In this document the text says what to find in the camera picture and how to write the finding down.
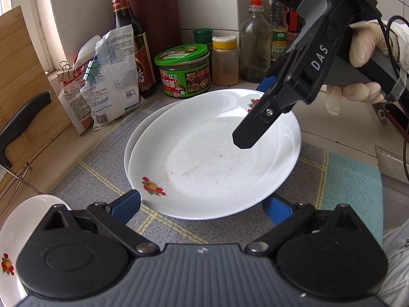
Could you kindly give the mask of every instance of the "floral decoration on plate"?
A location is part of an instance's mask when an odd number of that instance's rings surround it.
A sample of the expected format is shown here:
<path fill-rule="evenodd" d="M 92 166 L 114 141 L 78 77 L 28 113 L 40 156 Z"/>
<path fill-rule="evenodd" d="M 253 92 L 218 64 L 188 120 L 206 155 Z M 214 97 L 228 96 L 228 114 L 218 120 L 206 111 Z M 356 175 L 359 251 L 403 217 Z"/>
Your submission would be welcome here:
<path fill-rule="evenodd" d="M 257 103 L 260 101 L 260 99 L 251 99 L 251 103 L 249 104 L 249 109 L 247 110 L 247 113 L 250 113 L 251 110 L 254 108 L 254 106 L 257 105 Z"/>
<path fill-rule="evenodd" d="M 155 194 L 156 196 L 166 196 L 166 193 L 163 192 L 163 189 L 158 187 L 156 183 L 149 181 L 147 177 L 142 178 L 142 184 L 144 185 L 144 189 L 149 194 Z"/>
<path fill-rule="evenodd" d="M 9 259 L 9 255 L 6 253 L 4 253 L 3 257 L 1 258 L 1 268 L 3 270 L 3 273 L 14 276 L 14 267 L 12 260 Z"/>

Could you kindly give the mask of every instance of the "plate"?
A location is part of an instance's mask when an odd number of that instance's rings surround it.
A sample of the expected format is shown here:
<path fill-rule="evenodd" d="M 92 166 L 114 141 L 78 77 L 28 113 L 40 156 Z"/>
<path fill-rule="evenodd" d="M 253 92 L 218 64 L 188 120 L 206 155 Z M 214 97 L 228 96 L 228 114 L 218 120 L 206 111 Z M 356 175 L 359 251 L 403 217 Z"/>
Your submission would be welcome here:
<path fill-rule="evenodd" d="M 17 277 L 16 260 L 31 233 L 54 204 L 64 204 L 52 195 L 34 196 L 21 203 L 7 218 L 0 231 L 0 298 L 5 307 L 13 307 L 27 294 Z"/>
<path fill-rule="evenodd" d="M 263 95 L 218 90 L 183 101 L 140 136 L 129 162 L 132 188 L 167 216 L 204 220 L 243 211 L 277 190 L 293 170 L 301 131 L 281 115 L 251 149 L 232 132 Z"/>
<path fill-rule="evenodd" d="M 125 155 L 123 156 L 123 166 L 125 167 L 125 174 L 126 177 L 129 180 L 128 176 L 128 168 L 129 168 L 129 160 L 130 160 L 130 155 L 132 153 L 133 148 L 135 147 L 135 144 L 137 140 L 140 138 L 142 133 L 146 130 L 146 128 L 149 127 L 149 125 L 154 122 L 158 117 L 160 117 L 163 113 L 166 111 L 169 111 L 173 106 L 178 104 L 179 101 L 171 103 L 169 105 L 166 105 L 165 107 L 162 107 L 158 109 L 157 111 L 153 112 L 151 115 L 149 115 L 144 121 L 142 121 L 138 127 L 133 131 L 132 135 L 130 136 L 126 148 L 125 148 Z"/>

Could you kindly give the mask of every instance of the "dark glass bottle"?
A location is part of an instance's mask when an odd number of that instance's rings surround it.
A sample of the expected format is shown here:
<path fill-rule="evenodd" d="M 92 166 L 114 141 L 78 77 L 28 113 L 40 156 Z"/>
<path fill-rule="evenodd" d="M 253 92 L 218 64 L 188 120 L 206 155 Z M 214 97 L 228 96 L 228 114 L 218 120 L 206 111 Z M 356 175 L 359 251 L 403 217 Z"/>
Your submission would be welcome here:
<path fill-rule="evenodd" d="M 114 9 L 117 28 L 132 25 L 135 61 L 139 75 L 139 92 L 144 98 L 152 96 L 156 92 L 156 80 L 144 28 L 132 13 L 128 0 L 112 0 L 112 7 Z"/>

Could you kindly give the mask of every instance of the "black cable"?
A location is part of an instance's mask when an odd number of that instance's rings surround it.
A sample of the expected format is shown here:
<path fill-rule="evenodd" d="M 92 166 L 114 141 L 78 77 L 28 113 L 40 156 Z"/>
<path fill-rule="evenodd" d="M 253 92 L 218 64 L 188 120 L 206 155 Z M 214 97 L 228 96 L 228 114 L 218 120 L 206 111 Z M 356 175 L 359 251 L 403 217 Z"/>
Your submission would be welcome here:
<path fill-rule="evenodd" d="M 399 79 L 400 74 L 397 71 L 398 65 L 397 65 L 397 62 L 395 61 L 395 58 L 393 57 L 391 44 L 390 44 L 391 26 L 392 26 L 392 23 L 394 21 L 398 20 L 398 19 L 403 21 L 409 27 L 409 22 L 406 19 L 404 19 L 402 16 L 399 16 L 399 15 L 396 15 L 396 16 L 393 16 L 393 17 L 390 18 L 390 20 L 388 21 L 388 24 L 386 25 L 386 29 L 385 29 L 385 26 L 384 26 L 384 24 L 383 24 L 383 22 L 381 20 L 378 19 L 378 23 L 379 23 L 379 25 L 380 25 L 380 27 L 382 29 L 382 33 L 383 33 L 383 35 L 385 37 L 386 46 L 387 46 L 387 49 L 388 49 L 389 57 L 391 59 L 393 70 L 394 70 L 397 78 Z M 409 120 L 408 120 L 408 125 L 406 127 L 406 132 L 405 132 L 405 136 L 404 136 L 404 140 L 403 140 L 403 170 L 405 172 L 406 179 L 408 179 L 408 181 L 409 181 L 409 172 L 408 172 L 408 168 L 407 168 L 407 164 L 406 164 L 406 144 L 407 144 L 408 134 L 409 134 Z"/>

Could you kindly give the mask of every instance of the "food package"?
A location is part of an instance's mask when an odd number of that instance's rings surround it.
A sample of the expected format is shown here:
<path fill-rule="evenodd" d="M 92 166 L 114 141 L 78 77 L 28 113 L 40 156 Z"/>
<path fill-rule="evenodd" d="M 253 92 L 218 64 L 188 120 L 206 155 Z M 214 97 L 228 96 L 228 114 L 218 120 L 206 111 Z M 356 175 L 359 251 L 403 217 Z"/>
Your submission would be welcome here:
<path fill-rule="evenodd" d="M 72 79 L 63 82 L 63 89 L 58 96 L 79 135 L 87 130 L 93 122 L 91 119 L 91 108 L 82 97 L 80 89 L 85 85 L 83 67 L 93 60 L 95 44 L 99 40 L 101 40 L 101 37 L 95 36 L 81 48 L 74 63 L 74 76 Z"/>
<path fill-rule="evenodd" d="M 91 107 L 94 130 L 140 107 L 133 29 L 122 26 L 108 32 L 95 46 L 95 77 L 87 77 L 80 92 Z"/>

